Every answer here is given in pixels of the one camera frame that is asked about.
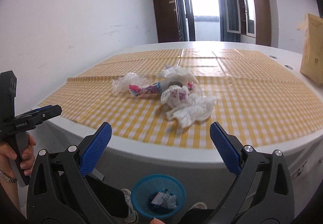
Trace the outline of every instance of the wooden door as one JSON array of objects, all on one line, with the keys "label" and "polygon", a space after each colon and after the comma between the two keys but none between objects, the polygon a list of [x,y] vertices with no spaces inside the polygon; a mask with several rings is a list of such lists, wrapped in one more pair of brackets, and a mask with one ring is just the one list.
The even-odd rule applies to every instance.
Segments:
[{"label": "wooden door", "polygon": [[177,0],[153,0],[155,8],[158,42],[182,40]]}]

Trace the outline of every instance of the silver screw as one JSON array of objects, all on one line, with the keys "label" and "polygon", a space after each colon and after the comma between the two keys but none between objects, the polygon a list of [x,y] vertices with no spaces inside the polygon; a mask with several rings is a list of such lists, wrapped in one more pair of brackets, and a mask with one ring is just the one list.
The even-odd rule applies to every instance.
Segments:
[{"label": "silver screw", "polygon": [[46,154],[46,150],[42,149],[38,152],[39,156],[44,156]]},{"label": "silver screw", "polygon": [[245,150],[246,152],[252,152],[254,149],[252,148],[252,146],[245,146],[245,147],[244,147],[244,150]]},{"label": "silver screw", "polygon": [[277,149],[277,150],[275,150],[275,154],[277,156],[281,156],[283,153],[279,149]]},{"label": "silver screw", "polygon": [[77,147],[76,146],[69,146],[68,147],[68,151],[69,152],[74,152],[75,150],[77,150]]}]

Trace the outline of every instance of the yellow gingham tablecloth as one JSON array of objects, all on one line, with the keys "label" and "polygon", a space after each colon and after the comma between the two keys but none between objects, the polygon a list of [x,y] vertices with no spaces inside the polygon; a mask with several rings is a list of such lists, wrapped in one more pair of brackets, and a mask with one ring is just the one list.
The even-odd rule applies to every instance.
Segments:
[{"label": "yellow gingham tablecloth", "polygon": [[[211,117],[181,129],[167,121],[160,96],[114,95],[111,79],[127,72],[156,74],[166,65],[190,69],[204,96],[216,96]],[[40,106],[60,105],[62,116],[97,129],[104,121],[113,134],[161,145],[213,148],[209,136],[218,121],[243,145],[254,147],[308,135],[323,128],[323,103],[291,72],[264,54],[236,49],[175,49],[113,56],[78,77],[69,78]]]}]

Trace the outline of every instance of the leg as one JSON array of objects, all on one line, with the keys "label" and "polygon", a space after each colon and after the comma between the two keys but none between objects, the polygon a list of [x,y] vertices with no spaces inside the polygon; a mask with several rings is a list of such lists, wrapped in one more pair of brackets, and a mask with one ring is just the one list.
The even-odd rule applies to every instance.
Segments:
[{"label": "leg", "polygon": [[178,224],[203,224],[213,211],[213,209],[193,208],[182,217]]},{"label": "leg", "polygon": [[85,178],[95,195],[111,216],[117,218],[126,218],[128,216],[129,208],[121,190],[106,185],[90,176],[85,176]]}]

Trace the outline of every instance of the finger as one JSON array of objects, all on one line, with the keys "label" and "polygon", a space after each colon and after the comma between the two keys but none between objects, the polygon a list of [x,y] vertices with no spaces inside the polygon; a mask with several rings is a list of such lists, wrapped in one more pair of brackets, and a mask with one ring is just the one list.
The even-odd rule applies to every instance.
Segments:
[{"label": "finger", "polygon": [[29,136],[29,144],[32,146],[36,146],[36,141],[32,135]]},{"label": "finger", "polygon": [[32,171],[33,171],[33,169],[24,170],[25,176],[30,176]]},{"label": "finger", "polygon": [[0,154],[7,156],[13,160],[16,160],[17,154],[14,150],[9,146],[8,143],[0,141]]},{"label": "finger", "polygon": [[35,162],[35,156],[32,156],[31,158],[21,162],[20,168],[21,169],[31,169],[33,167],[34,162]]},{"label": "finger", "polygon": [[151,222],[150,222],[150,224],[165,224],[164,222],[162,222],[161,220],[159,220],[159,219],[153,219]]},{"label": "finger", "polygon": [[23,152],[22,152],[22,159],[29,159],[34,154],[34,147],[32,145],[29,145]]}]

